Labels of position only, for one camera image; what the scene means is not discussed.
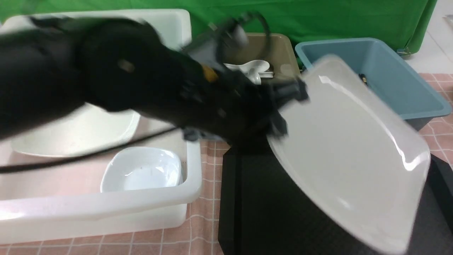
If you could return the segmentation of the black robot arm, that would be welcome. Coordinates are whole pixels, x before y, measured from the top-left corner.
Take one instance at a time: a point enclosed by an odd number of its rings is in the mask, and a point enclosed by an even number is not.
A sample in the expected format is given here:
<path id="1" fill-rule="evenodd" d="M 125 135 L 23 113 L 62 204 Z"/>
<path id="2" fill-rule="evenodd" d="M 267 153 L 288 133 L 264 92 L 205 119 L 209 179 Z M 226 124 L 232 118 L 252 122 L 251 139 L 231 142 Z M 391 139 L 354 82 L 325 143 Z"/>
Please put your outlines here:
<path id="1" fill-rule="evenodd" d="M 65 117 L 89 103 L 107 112 L 133 110 L 225 141 L 287 134 L 279 110 L 306 101 L 297 76 L 256 85 L 224 58 L 233 33 L 251 19 L 227 19 L 181 50 L 157 31 L 126 18 L 29 17 L 32 29 L 1 35 L 1 139 Z"/>

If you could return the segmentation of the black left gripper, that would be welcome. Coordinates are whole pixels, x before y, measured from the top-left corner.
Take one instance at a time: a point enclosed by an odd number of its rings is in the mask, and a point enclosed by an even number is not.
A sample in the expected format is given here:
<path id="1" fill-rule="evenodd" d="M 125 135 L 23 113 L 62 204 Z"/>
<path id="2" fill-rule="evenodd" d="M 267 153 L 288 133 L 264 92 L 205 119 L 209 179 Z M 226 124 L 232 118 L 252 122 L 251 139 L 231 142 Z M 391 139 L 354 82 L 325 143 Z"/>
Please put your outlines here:
<path id="1" fill-rule="evenodd" d="M 287 122 L 278 111 L 296 100 L 309 100 L 303 80 L 253 84 L 239 71 L 225 73 L 203 68 L 171 71 L 166 77 L 168 123 L 181 129 L 185 140 L 202 133 L 228 142 L 241 142 L 256 135 L 282 138 Z"/>

